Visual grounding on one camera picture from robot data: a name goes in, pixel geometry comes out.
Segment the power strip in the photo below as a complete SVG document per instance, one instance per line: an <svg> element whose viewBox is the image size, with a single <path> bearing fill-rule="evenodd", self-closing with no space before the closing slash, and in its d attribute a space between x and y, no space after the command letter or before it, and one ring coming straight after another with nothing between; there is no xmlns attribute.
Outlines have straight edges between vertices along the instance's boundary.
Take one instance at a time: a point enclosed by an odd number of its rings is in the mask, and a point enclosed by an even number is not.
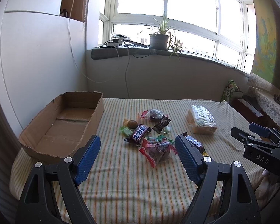
<svg viewBox="0 0 280 224"><path fill-rule="evenodd" d="M118 47L123 43L123 37L112 39L112 43L107 43L107 47Z"/></svg>

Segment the painting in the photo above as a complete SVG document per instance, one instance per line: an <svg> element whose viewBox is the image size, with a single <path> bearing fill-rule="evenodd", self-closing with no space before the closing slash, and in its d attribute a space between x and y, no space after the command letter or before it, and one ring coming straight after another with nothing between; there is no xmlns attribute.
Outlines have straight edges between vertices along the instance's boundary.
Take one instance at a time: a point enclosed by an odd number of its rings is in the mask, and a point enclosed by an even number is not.
<svg viewBox="0 0 280 224"><path fill-rule="evenodd" d="M272 2L274 1L253 0L257 35L248 84L275 93L280 88L280 35Z"/></svg>

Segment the lace tablecloth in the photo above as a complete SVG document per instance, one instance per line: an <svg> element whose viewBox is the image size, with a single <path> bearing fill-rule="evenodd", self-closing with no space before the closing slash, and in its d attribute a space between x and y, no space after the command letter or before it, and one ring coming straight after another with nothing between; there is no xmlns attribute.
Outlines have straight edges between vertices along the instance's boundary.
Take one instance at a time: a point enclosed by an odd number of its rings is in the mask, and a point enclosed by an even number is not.
<svg viewBox="0 0 280 224"><path fill-rule="evenodd" d="M280 105L274 101L274 97L262 90L250 87L248 91L249 96L255 97L259 106L266 112L266 114L280 126Z"/></svg>

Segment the blue gripper pad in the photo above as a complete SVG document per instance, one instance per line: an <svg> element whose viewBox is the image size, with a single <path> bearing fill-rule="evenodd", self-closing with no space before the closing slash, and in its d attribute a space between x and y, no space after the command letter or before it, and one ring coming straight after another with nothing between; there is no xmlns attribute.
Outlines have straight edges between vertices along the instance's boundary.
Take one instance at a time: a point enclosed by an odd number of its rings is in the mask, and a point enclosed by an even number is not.
<svg viewBox="0 0 280 224"><path fill-rule="evenodd" d="M183 135L175 138L175 148L189 179L196 185L200 185L203 173L201 153L197 148L191 147Z"/></svg>
<svg viewBox="0 0 280 224"><path fill-rule="evenodd" d="M270 132L268 129L266 129L265 127L262 127L261 125L258 125L256 123L251 123L249 125L249 130L262 137L269 137L269 135L270 135Z"/></svg>
<svg viewBox="0 0 280 224"><path fill-rule="evenodd" d="M91 170L91 167L101 149L101 139L96 136L84 156L81 158L78 163L77 168L77 176L74 179L74 182L77 186L79 186L83 181L85 181L88 177L88 174Z"/></svg>

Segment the screw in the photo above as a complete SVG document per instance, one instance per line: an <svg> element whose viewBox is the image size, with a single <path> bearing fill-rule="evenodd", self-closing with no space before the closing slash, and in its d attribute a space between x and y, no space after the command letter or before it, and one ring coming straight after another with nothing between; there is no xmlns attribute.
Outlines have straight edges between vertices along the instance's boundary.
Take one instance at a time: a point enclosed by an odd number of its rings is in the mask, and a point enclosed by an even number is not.
<svg viewBox="0 0 280 224"><path fill-rule="evenodd" d="M35 167L40 167L42 165L42 163L40 161L38 161L36 164L35 164Z"/></svg>
<svg viewBox="0 0 280 224"><path fill-rule="evenodd" d="M209 156L205 156L203 158L203 160L206 161L206 162L211 162L212 161L212 159Z"/></svg>
<svg viewBox="0 0 280 224"><path fill-rule="evenodd" d="M241 163L240 163L239 161L235 161L235 162L234 162L234 165L237 166L237 167L240 167L240 166L241 166Z"/></svg>
<svg viewBox="0 0 280 224"><path fill-rule="evenodd" d="M64 162L71 162L71 161L72 161L72 158L70 156L68 156L64 159Z"/></svg>

